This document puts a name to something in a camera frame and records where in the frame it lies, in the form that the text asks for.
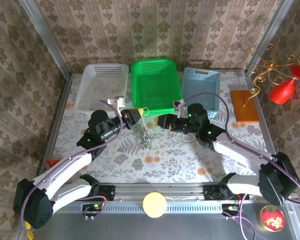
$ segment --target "green basket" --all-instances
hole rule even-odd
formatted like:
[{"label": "green basket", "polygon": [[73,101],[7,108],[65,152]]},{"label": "green basket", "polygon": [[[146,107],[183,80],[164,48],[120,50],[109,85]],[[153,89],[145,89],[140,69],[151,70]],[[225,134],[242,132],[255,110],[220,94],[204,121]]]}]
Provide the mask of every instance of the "green basket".
[{"label": "green basket", "polygon": [[175,63],[158,58],[135,62],[131,67],[132,105],[147,107],[150,115],[173,113],[173,101],[182,99]]}]

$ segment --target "blue basket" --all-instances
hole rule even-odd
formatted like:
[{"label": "blue basket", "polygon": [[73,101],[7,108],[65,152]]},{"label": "blue basket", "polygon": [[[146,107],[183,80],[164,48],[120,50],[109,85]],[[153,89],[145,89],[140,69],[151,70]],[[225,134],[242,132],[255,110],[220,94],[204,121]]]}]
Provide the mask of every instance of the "blue basket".
[{"label": "blue basket", "polygon": [[[182,97],[187,99],[193,95],[210,92],[219,95],[220,73],[208,69],[186,67],[182,81]],[[201,95],[186,102],[184,109],[191,104],[201,104],[206,109],[208,117],[214,118],[219,111],[219,98],[213,95]]]}]

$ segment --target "wooden board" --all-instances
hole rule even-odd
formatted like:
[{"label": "wooden board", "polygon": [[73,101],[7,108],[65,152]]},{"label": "wooden board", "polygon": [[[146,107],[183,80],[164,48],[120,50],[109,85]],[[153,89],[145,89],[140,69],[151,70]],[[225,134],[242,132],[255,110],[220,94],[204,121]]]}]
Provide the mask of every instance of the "wooden board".
[{"label": "wooden board", "polygon": [[255,101],[250,99],[244,107],[244,104],[251,96],[248,90],[233,90],[230,91],[230,95],[237,123],[259,123],[260,119]]}]

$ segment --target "floral tablecloth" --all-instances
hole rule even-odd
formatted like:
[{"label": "floral tablecloth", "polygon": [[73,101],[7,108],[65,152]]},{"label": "floral tablecloth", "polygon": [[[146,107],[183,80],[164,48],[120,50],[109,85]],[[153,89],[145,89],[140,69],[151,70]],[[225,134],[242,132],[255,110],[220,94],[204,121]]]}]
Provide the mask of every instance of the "floral tablecloth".
[{"label": "floral tablecloth", "polygon": [[[74,109],[81,74],[73,74],[72,86],[59,129],[53,154],[66,157],[88,128],[90,116]],[[179,73],[180,85],[183,73]],[[243,71],[220,72],[220,96],[226,100],[230,110],[229,132],[235,138],[265,150],[266,145],[258,123],[237,123],[230,97],[230,90],[248,89]],[[128,84],[126,108],[132,108],[131,86]],[[122,134],[91,164],[79,171],[88,173],[102,183],[201,183],[218,182],[226,174],[236,172],[252,175],[253,172],[235,159],[203,148],[193,142],[192,134],[182,135],[161,129],[155,125],[156,116],[145,116],[146,126],[154,132],[151,148],[143,149],[142,136],[145,127],[142,120],[132,130]],[[226,109],[220,103],[219,113],[211,123],[224,128]]]}]

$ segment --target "red glass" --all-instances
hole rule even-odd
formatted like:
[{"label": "red glass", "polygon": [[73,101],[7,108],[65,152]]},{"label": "red glass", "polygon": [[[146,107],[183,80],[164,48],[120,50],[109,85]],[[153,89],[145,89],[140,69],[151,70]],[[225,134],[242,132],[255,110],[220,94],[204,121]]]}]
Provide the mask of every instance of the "red glass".
[{"label": "red glass", "polygon": [[[294,65],[290,68],[291,73],[296,79],[300,79],[300,66]],[[270,92],[269,98],[276,104],[285,104],[295,92],[295,78],[277,85]]]}]

